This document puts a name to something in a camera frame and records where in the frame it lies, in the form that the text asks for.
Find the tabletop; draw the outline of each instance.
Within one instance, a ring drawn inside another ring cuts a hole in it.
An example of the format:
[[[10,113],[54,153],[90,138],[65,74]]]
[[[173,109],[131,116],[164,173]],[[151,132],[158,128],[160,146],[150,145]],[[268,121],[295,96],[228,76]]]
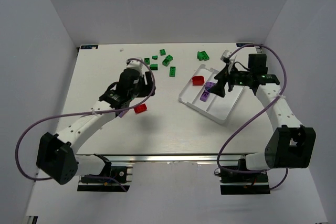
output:
[[[159,50],[174,57],[168,67],[162,65],[164,56]],[[249,88],[244,88],[232,112],[223,125],[178,101],[200,64],[221,70],[220,61],[226,50],[237,49],[235,43],[220,44],[131,44],[99,45],[97,49],[80,49],[73,72],[63,113],[89,111],[107,86],[118,81],[128,58],[150,58],[159,65],[154,71],[156,94],[146,101],[147,111],[135,114],[130,110],[96,132],[80,148],[79,154],[213,154],[218,153],[226,139],[263,106]],[[208,61],[199,61],[197,52],[205,50]],[[238,52],[236,60],[247,65],[248,54],[256,53],[253,47]],[[174,78],[169,77],[169,67],[176,67]],[[131,105],[141,101],[136,98]],[[58,131],[76,118],[62,118]],[[266,114],[239,133],[225,149],[225,153],[250,153],[263,151],[272,128]]]

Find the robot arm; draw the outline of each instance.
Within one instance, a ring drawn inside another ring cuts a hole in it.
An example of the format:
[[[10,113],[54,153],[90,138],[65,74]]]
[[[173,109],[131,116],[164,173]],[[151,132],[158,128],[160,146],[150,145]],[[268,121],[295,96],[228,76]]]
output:
[[[223,57],[225,68],[215,77],[218,82],[208,89],[220,97],[225,96],[225,85],[232,91],[234,85],[248,86],[264,108],[280,92],[280,82],[267,74],[266,55],[250,54],[247,71],[238,71],[234,62]],[[285,97],[267,110],[274,131],[265,151],[248,154],[242,170],[268,170],[272,168],[306,168],[309,165],[316,134],[313,128],[304,127],[291,111]]]
[[[42,136],[37,166],[61,185],[69,182],[75,175],[110,176],[111,163],[105,157],[76,154],[87,139],[120,113],[99,113],[99,111],[128,108],[135,97],[147,97],[152,88],[151,74],[149,72],[146,72],[145,76],[142,74],[141,63],[128,62],[126,69],[120,74],[118,83],[111,84],[94,104],[91,115],[80,117],[55,135],[46,133]]]

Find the white tray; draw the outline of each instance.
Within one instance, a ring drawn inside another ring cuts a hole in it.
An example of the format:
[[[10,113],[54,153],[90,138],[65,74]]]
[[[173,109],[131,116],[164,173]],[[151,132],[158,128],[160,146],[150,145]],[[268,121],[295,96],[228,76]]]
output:
[[[219,73],[218,70],[207,69],[204,64],[196,70],[193,76],[203,76],[205,82],[217,83],[214,77]],[[227,85],[225,86],[225,97],[221,98],[215,94],[209,94],[206,102],[200,100],[205,86],[194,86],[190,78],[187,85],[178,95],[178,100],[190,108],[198,111],[200,114],[210,118],[211,120],[223,124],[229,116],[232,108],[236,104],[244,87],[234,86],[231,92],[228,92]]]

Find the gray wall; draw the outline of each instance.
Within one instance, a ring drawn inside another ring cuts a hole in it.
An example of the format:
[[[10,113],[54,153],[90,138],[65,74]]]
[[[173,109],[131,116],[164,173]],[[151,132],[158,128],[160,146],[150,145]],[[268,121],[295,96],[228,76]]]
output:
[[[262,42],[285,1],[51,0],[76,46]]]
[[[289,104],[317,132],[310,171],[329,223],[336,223],[335,17],[336,0],[287,0],[266,40],[284,60]],[[282,76],[274,58],[269,60]]]
[[[59,113],[76,59],[76,49],[50,0],[0,0],[0,218],[21,223],[33,182],[14,162],[21,132]],[[32,130],[20,149],[21,163],[34,175],[40,136],[56,122]]]

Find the red block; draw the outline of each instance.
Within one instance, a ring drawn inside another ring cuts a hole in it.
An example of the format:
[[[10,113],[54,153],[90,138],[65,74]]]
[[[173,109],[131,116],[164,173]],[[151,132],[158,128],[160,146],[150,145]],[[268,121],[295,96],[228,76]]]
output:
[[[193,85],[200,86],[204,84],[203,76],[193,76]]]
[[[145,103],[134,108],[134,111],[135,111],[136,114],[139,114],[139,113],[144,112],[146,110],[147,110],[147,106],[146,106]]]

